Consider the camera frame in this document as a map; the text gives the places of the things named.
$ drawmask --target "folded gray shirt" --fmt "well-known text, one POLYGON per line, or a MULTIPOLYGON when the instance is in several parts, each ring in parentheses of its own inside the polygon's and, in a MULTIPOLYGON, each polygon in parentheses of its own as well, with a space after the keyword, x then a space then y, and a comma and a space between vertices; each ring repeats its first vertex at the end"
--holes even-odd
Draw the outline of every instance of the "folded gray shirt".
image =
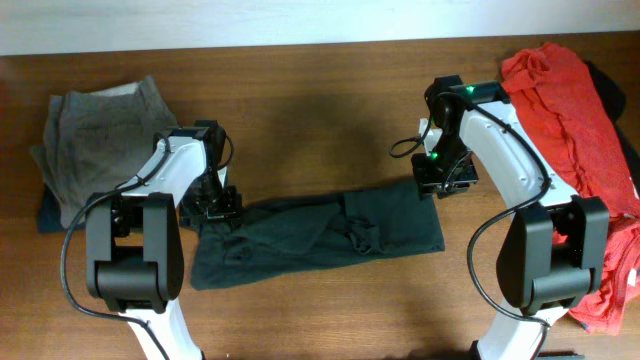
POLYGON ((113 190, 149 160, 153 135, 177 126, 153 78, 91 94, 52 96, 44 146, 31 155, 67 228, 95 192, 113 190))

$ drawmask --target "dark green cloth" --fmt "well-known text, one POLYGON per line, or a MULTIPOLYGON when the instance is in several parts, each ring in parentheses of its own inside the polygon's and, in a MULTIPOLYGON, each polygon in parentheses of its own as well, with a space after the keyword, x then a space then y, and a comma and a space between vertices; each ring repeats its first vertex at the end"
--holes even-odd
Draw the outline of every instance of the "dark green cloth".
POLYGON ((393 186, 279 200, 245 211, 242 225, 200 225, 191 269, 198 290, 280 274, 444 250, 431 198, 413 180, 393 186))

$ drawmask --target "garment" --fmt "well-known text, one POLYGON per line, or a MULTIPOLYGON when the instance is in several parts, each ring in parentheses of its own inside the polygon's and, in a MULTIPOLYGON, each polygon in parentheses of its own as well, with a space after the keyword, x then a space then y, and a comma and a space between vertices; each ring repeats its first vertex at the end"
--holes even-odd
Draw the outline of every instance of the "garment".
MULTIPOLYGON (((79 224, 76 229, 84 229, 84 223, 79 224)), ((47 185, 44 186, 40 209, 36 216, 36 227, 41 234, 63 232, 65 229, 60 224, 60 205, 55 195, 47 185)))
POLYGON ((604 111, 607 113, 609 120, 614 123, 616 135, 618 135, 618 140, 622 146, 622 153, 627 160, 627 165, 631 171, 631 178, 635 184, 636 191, 638 191, 638 186, 640 186, 640 157, 627 137, 615 125, 616 121, 622 116, 622 112, 627 103, 627 96, 607 74, 600 71, 593 63, 585 61, 585 64, 587 64, 589 68, 589 74, 593 80, 596 92, 600 97, 600 101, 602 101, 604 111))
MULTIPOLYGON (((91 194, 135 175, 151 157, 154 133, 169 126, 177 126, 176 119, 151 77, 91 94, 52 96, 44 145, 31 155, 60 207, 61 227, 69 226, 91 194)), ((44 200, 43 206, 51 205, 44 200)), ((48 220, 55 209, 42 210, 39 225, 51 226, 39 228, 59 230, 48 220)))
POLYGON ((589 332, 617 334, 624 305, 640 294, 640 200, 613 124, 587 66, 556 44, 522 50, 502 63, 503 87, 542 155, 582 197, 599 196, 610 213, 602 285, 570 310, 589 332))
POLYGON ((241 225, 205 223, 191 285, 217 289, 280 274, 444 251, 433 200, 415 181, 380 189, 272 201, 252 207, 241 225))

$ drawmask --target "wooden table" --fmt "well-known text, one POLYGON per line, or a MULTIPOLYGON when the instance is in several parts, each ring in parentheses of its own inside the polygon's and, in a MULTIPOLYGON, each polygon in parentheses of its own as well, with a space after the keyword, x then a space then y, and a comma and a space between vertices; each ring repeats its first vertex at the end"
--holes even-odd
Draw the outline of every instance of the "wooden table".
MULTIPOLYGON (((389 145, 417 132, 433 78, 498 78, 501 60, 554 41, 608 73, 628 95, 619 125, 640 148, 640 33, 441 39, 363 44, 139 51, 0 59, 13 85, 0 129, 0 357, 134 359, 128 326, 83 316, 66 302, 58 273, 62 234, 35 229, 42 180, 28 155, 41 143, 49 94, 93 91, 155 77, 183 125, 218 119, 233 137, 231 180, 246 203, 379 184, 411 173, 389 145)), ((287 275, 222 291, 180 295, 208 359, 399 359, 465 351, 495 312, 469 279, 472 232, 504 204, 479 166, 480 183, 436 201, 444 253, 287 275)), ((481 280, 499 296, 494 263, 508 224, 477 249, 481 280)), ((187 266, 197 242, 182 231, 187 266)), ((84 233, 71 246, 72 290, 97 309, 84 282, 84 233)), ((617 337, 587 335, 566 317, 546 349, 590 359, 640 358, 640 302, 617 337)))

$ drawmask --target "black fabric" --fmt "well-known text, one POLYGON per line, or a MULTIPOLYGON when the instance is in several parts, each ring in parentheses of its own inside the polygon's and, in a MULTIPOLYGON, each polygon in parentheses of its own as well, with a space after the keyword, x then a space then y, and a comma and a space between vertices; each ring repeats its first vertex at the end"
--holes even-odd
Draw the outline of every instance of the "black fabric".
POLYGON ((198 290, 444 250, 433 200, 420 201, 413 180, 268 202, 247 209, 236 229, 207 223, 196 230, 191 284, 198 290))
MULTIPOLYGON (((44 186, 44 192, 42 193, 42 202, 36 217, 36 225, 38 232, 42 234, 66 231, 60 223, 58 200, 47 185, 44 186)), ((77 228, 84 229, 84 223, 79 224, 77 228)))
POLYGON ((631 145, 620 128, 615 124, 624 112, 624 108, 627 103, 627 96, 622 89, 620 89, 618 84, 616 84, 607 74, 600 71, 600 69, 598 69, 592 62, 585 61, 585 64, 587 64, 587 67, 589 68, 589 74, 591 75, 591 80, 596 88, 596 92, 600 97, 600 101, 602 101, 602 107, 604 107, 604 111, 614 124, 613 126, 616 129, 618 140, 622 147, 622 153, 624 154, 627 166, 631 172, 631 178, 633 179, 636 190, 638 190, 638 187, 640 186, 640 157, 638 157, 638 153, 633 148, 633 145, 631 145))

